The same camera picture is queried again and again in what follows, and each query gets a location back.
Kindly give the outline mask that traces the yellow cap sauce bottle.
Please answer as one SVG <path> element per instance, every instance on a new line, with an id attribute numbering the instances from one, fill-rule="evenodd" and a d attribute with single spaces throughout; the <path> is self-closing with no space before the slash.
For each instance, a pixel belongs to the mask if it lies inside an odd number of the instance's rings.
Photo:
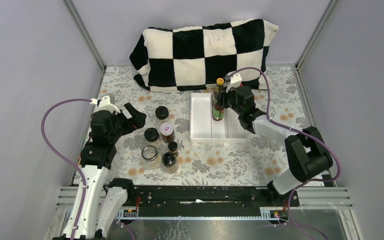
<path id="1" fill-rule="evenodd" d="M 214 100 L 212 105 L 212 118 L 215 121 L 221 121 L 224 117 L 224 108 L 219 105 L 217 100 Z"/>
<path id="2" fill-rule="evenodd" d="M 224 82 L 225 80 L 221 77 L 219 77 L 217 80 L 216 80 L 216 86 L 212 92 L 212 95 L 211 95 L 211 104 L 214 105 L 215 101 L 216 101 L 216 95 L 219 93 L 219 90 L 220 88 L 223 87 L 224 85 Z"/>

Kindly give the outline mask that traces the black spout lid shaker jar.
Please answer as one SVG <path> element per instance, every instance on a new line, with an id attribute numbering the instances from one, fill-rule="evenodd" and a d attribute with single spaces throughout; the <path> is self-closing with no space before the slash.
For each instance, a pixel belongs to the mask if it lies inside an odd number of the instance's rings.
<path id="1" fill-rule="evenodd" d="M 170 123 L 170 112 L 165 106 L 158 106 L 155 109 L 155 117 L 157 119 L 158 126 L 162 124 Z"/>

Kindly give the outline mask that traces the white divided organizer tray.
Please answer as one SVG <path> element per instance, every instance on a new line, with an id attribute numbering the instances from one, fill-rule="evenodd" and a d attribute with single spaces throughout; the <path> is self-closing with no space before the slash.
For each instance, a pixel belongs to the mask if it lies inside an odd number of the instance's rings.
<path id="1" fill-rule="evenodd" d="M 242 144 L 248 132 L 232 109 L 225 109 L 223 119 L 212 118 L 210 93 L 190 94 L 189 141 L 192 143 Z"/>

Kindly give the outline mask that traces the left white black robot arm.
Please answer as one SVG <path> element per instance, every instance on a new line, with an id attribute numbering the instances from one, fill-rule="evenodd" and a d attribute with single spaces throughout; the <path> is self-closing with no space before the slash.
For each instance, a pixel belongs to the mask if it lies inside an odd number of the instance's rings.
<path id="1" fill-rule="evenodd" d="M 98 110 L 90 121 L 91 141 L 80 153 L 80 177 L 73 208 L 60 240 L 104 240 L 122 205 L 135 200 L 131 179 L 115 178 L 108 186 L 103 202 L 101 192 L 112 161 L 116 155 L 116 143 L 120 137 L 141 129 L 146 123 L 146 114 L 126 103 L 131 115 L 127 118 L 112 103 L 100 100 Z"/>

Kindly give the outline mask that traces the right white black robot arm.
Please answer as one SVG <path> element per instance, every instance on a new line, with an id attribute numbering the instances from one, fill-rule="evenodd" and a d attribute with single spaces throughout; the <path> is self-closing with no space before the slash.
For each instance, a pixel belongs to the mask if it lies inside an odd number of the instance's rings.
<path id="1" fill-rule="evenodd" d="M 223 87 L 214 98 L 220 107 L 230 108 L 238 115 L 245 130 L 269 138 L 285 148 L 288 169 L 267 185 L 266 198 L 271 205 L 281 205 L 290 191 L 333 166 L 328 147 L 316 127 L 296 129 L 275 122 L 267 111 L 256 107 L 249 86 Z"/>

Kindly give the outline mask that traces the floral patterned table mat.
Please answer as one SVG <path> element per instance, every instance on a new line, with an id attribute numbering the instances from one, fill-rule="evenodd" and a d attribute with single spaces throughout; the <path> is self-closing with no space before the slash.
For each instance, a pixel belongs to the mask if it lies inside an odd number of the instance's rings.
<path id="1" fill-rule="evenodd" d="M 140 129 L 117 142 L 107 181 L 126 178 L 136 185 L 265 186 L 288 168 L 285 149 L 256 134 L 248 134 L 244 143 L 190 142 L 190 92 L 145 90 L 134 80 L 136 73 L 131 66 L 108 67 L 100 95 L 113 94 L 119 107 L 130 102 L 147 115 L 146 128 L 156 128 L 155 109 L 167 107 L 179 149 L 179 168 L 170 174 L 162 168 L 145 167 L 140 153 L 146 141 Z"/>

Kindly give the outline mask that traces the glass jar with metal lid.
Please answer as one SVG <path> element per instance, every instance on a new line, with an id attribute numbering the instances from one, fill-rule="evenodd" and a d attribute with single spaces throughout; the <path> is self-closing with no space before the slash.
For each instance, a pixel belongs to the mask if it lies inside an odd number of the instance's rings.
<path id="1" fill-rule="evenodd" d="M 146 170 L 154 170 L 161 166 L 162 155 L 153 145 L 147 145 L 141 150 L 142 165 Z"/>

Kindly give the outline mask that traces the small black pepper bottle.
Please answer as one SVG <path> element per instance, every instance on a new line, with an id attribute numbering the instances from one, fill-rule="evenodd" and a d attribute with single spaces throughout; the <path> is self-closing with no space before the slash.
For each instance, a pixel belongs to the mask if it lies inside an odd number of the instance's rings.
<path id="1" fill-rule="evenodd" d="M 177 158 L 179 155 L 178 143 L 176 141 L 172 141 L 167 145 L 167 147 L 170 155 L 175 156 Z"/>

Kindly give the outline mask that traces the black and white checkered pillow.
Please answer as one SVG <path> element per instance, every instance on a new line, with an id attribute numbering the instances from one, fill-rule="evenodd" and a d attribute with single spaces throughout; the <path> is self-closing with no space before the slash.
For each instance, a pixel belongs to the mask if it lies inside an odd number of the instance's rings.
<path id="1" fill-rule="evenodd" d="M 264 19 L 209 26 L 145 29 L 129 56 L 134 80 L 152 92 L 212 89 L 216 80 L 239 71 L 242 83 L 266 90 L 269 47 L 279 27 Z"/>

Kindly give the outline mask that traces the black perforated lid spice jar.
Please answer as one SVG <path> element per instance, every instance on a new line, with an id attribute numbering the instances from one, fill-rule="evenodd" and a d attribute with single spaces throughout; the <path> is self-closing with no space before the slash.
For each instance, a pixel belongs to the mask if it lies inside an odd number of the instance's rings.
<path id="1" fill-rule="evenodd" d="M 177 157 L 172 152 L 166 152 L 162 158 L 162 168 L 168 174 L 175 174 L 179 169 Z"/>

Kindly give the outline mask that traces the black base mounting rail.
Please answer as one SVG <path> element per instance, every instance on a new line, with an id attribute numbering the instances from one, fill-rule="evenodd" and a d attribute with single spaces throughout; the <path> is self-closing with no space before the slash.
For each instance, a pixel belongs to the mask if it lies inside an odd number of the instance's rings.
<path id="1" fill-rule="evenodd" d="M 278 195 L 267 187 L 134 185 L 131 179 L 115 178 L 108 188 L 127 190 L 124 206 L 139 217 L 259 217 L 263 207 L 283 211 L 300 205 L 297 193 Z"/>

